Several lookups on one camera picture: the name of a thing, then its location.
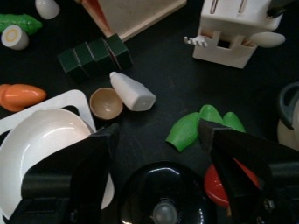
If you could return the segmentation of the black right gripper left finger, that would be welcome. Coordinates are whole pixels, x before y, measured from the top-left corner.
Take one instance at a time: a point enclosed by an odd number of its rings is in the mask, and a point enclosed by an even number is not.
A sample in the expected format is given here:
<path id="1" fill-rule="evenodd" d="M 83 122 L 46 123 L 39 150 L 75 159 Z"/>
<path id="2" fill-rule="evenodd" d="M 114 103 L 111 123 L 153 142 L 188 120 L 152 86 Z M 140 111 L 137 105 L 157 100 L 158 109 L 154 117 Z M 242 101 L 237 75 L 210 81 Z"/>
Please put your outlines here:
<path id="1" fill-rule="evenodd" d="M 7 224 L 98 224 L 118 125 L 51 153 L 25 173 Z"/>

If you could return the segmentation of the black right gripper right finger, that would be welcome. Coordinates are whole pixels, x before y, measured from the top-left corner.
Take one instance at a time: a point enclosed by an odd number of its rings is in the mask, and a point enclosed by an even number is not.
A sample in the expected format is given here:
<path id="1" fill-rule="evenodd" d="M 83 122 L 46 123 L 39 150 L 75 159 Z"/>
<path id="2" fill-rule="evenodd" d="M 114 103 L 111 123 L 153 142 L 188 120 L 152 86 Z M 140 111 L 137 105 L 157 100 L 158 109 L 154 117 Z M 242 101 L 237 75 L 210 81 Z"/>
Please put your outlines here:
<path id="1" fill-rule="evenodd" d="M 224 125 L 198 121 L 228 196 L 233 224 L 299 224 L 299 152 Z"/>

